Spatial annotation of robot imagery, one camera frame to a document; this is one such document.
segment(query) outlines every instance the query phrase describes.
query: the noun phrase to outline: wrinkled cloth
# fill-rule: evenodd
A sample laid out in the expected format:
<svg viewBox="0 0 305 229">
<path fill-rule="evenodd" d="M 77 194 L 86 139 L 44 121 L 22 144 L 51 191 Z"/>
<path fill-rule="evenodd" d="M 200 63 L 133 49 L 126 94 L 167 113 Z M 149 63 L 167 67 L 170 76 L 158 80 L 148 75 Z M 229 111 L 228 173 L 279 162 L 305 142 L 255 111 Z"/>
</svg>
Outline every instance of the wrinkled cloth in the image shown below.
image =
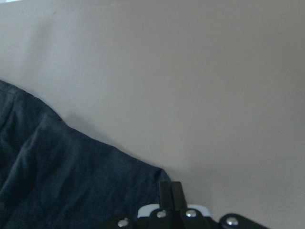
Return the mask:
<svg viewBox="0 0 305 229">
<path fill-rule="evenodd" d="M 158 203 L 165 171 L 68 127 L 0 81 L 0 228 L 90 229 Z"/>
</svg>

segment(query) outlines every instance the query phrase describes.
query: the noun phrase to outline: dark blue cloth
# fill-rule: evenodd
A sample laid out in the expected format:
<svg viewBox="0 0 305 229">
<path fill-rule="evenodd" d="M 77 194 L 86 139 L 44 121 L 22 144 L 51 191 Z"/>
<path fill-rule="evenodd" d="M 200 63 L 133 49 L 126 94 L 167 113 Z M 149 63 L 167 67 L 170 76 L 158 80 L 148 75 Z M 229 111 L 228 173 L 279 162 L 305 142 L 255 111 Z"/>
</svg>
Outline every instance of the dark blue cloth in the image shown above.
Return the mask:
<svg viewBox="0 0 305 229">
<path fill-rule="evenodd" d="M 90 229 L 158 202 L 163 169 L 68 127 L 0 81 L 0 228 Z"/>
</svg>

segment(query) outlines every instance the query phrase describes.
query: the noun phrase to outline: round screw head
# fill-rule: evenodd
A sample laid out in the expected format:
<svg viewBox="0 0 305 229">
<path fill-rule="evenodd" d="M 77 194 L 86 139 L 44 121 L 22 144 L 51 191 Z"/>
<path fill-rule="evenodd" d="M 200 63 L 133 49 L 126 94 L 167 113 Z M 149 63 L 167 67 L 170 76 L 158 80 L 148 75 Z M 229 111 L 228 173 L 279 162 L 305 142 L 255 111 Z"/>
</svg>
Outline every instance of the round screw head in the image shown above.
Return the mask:
<svg viewBox="0 0 305 229">
<path fill-rule="evenodd" d="M 231 225 L 231 226 L 237 226 L 238 225 L 238 220 L 235 217 L 229 217 L 226 220 L 227 224 Z"/>
<path fill-rule="evenodd" d="M 187 210 L 185 214 L 187 217 L 196 217 L 197 216 L 196 211 L 193 209 Z"/>
<path fill-rule="evenodd" d="M 122 220 L 120 220 L 120 221 L 118 222 L 118 226 L 119 226 L 120 228 L 126 227 L 127 225 L 128 225 L 128 219 L 127 219 L 127 218 L 122 219 Z"/>
<path fill-rule="evenodd" d="M 166 216 L 166 211 L 165 210 L 157 212 L 157 217 L 158 218 L 164 218 L 165 216 Z"/>
</svg>

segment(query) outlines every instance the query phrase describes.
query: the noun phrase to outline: cloth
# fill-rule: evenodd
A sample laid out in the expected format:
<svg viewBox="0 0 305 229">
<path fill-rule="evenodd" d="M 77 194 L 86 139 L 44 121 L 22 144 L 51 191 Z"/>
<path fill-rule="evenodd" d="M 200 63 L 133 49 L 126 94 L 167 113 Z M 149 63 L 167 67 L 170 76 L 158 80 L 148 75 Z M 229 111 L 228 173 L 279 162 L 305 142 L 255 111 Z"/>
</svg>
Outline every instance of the cloth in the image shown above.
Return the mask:
<svg viewBox="0 0 305 229">
<path fill-rule="evenodd" d="M 0 228 L 90 229 L 158 203 L 163 169 L 68 127 L 0 81 Z"/>
</svg>

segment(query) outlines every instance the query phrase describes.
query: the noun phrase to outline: silver screw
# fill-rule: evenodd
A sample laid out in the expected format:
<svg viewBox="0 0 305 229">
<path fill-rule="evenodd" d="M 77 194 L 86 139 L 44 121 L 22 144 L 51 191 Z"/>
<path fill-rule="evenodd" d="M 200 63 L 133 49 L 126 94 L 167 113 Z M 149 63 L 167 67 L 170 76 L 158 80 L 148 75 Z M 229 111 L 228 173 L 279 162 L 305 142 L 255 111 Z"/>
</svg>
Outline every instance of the silver screw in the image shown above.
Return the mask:
<svg viewBox="0 0 305 229">
<path fill-rule="evenodd" d="M 118 226 L 119 226 L 120 228 L 126 227 L 127 225 L 128 225 L 128 219 L 127 219 L 127 218 L 122 219 L 122 220 L 120 220 L 120 221 L 118 222 Z"/>
<path fill-rule="evenodd" d="M 238 220 L 235 217 L 229 217 L 227 218 L 227 224 L 231 225 L 231 226 L 237 226 L 238 225 Z"/>
<path fill-rule="evenodd" d="M 157 212 L 157 217 L 158 218 L 164 218 L 165 216 L 166 216 L 166 211 L 165 210 Z"/>
<path fill-rule="evenodd" d="M 197 216 L 196 211 L 193 209 L 187 210 L 185 214 L 187 217 L 196 217 Z"/>
</svg>

